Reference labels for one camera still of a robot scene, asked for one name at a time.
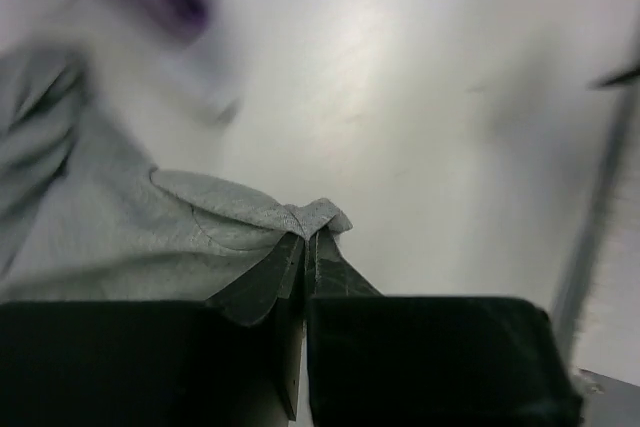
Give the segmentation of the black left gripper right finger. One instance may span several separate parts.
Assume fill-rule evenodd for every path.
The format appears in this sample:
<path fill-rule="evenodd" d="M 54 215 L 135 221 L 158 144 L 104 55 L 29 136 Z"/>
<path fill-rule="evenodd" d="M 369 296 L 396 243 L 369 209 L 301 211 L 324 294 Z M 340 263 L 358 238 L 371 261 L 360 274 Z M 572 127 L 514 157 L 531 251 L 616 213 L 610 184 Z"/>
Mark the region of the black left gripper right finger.
<path fill-rule="evenodd" d="M 305 267 L 317 426 L 578 426 L 547 313 L 501 296 L 386 296 L 322 231 Z"/>

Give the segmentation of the grey t shirt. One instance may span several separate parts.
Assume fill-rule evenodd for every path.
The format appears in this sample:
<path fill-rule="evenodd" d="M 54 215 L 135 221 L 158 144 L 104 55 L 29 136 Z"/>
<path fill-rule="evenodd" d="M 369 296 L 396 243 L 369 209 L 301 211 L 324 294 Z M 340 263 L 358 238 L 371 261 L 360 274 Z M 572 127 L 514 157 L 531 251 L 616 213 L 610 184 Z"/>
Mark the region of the grey t shirt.
<path fill-rule="evenodd" d="M 331 201 L 283 205 L 157 167 L 106 115 L 76 50 L 1 58 L 1 298 L 205 300 L 286 234 L 342 233 Z"/>

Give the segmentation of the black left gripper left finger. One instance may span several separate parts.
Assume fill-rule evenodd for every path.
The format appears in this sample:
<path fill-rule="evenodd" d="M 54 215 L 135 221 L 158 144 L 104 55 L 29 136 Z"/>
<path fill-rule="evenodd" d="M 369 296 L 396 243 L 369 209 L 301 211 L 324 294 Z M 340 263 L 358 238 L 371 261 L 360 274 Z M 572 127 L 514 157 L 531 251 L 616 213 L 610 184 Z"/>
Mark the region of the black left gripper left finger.
<path fill-rule="evenodd" d="M 284 236 L 206 301 L 1 308 L 5 426 L 285 426 L 297 415 L 305 246 Z"/>

